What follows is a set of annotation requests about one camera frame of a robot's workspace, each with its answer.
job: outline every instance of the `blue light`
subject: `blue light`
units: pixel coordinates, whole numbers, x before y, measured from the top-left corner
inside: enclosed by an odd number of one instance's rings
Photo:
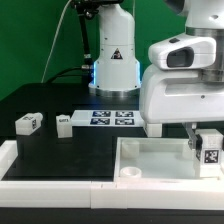
[[[139,61],[137,62],[137,69],[138,69],[138,82],[141,85],[141,65]]]
[[[96,62],[93,64],[93,84],[96,85]]]

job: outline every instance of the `green wall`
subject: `green wall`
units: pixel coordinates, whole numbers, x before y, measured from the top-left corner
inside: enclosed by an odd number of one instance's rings
[[[67,0],[0,1],[0,100],[26,83],[41,81],[58,20]],[[133,0],[122,7],[132,12]],[[162,0],[136,0],[136,57],[142,71],[149,65],[148,47],[184,31]],[[87,21],[93,58],[98,55],[98,21]],[[79,66],[83,50],[78,18],[68,9],[46,79],[62,69]],[[79,82],[78,78],[69,79]]]

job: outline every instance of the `cable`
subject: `cable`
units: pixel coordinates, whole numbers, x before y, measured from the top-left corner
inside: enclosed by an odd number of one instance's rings
[[[81,74],[81,75],[59,75],[57,77],[53,77],[53,78],[49,79],[46,83],[49,84],[49,83],[52,83],[57,78],[64,78],[64,77],[70,77],[70,76],[76,76],[76,77],[80,76],[80,77],[82,77],[83,74]]]
[[[50,54],[49,54],[49,56],[48,56],[47,63],[46,63],[45,69],[44,69],[44,73],[43,73],[43,77],[42,77],[41,83],[44,82],[44,78],[45,78],[45,76],[46,76],[47,69],[48,69],[48,66],[49,66],[49,63],[50,63],[50,60],[51,60],[51,56],[52,56],[52,53],[53,53],[53,51],[54,51],[55,43],[56,43],[56,40],[57,40],[59,31],[60,31],[60,28],[61,28],[61,24],[62,24],[62,21],[63,21],[63,19],[64,19],[66,10],[67,10],[69,4],[71,3],[71,1],[72,1],[72,0],[69,0],[69,1],[67,2],[67,4],[65,5],[65,7],[64,7],[64,9],[63,9],[63,11],[62,11],[62,14],[61,14],[61,17],[60,17],[58,26],[57,26],[57,30],[56,30],[56,33],[55,33],[55,35],[54,35],[54,40],[53,40],[53,44],[52,44],[52,47],[51,47],[51,51],[50,51]]]
[[[67,77],[67,76],[82,76],[82,75],[64,75],[67,72],[71,72],[71,71],[77,71],[77,70],[82,70],[81,67],[73,67],[73,68],[68,68],[65,69],[59,73],[57,73],[56,75],[54,75],[53,77],[51,77],[50,79],[47,80],[46,83],[52,83],[55,79],[60,78],[60,77]]]

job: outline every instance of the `warning label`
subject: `warning label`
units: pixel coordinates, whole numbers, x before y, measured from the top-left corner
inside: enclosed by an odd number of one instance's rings
[[[114,52],[114,54],[112,55],[111,59],[120,59],[122,60],[123,57],[121,55],[121,52],[119,51],[119,49],[117,48],[116,51]]]

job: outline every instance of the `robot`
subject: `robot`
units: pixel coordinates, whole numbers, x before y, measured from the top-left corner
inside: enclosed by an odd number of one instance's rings
[[[140,113],[146,130],[150,125],[183,123],[198,176],[217,177],[223,170],[223,136],[196,126],[224,120],[224,1],[165,3],[187,17],[186,31],[149,48],[152,65],[143,75]]]
[[[139,93],[140,64],[135,58],[135,21],[119,3],[123,0],[73,1],[78,14],[92,19],[99,14],[100,56],[93,65],[90,93],[107,97],[126,97]],[[91,65],[86,30],[81,28],[85,47],[85,64]]]

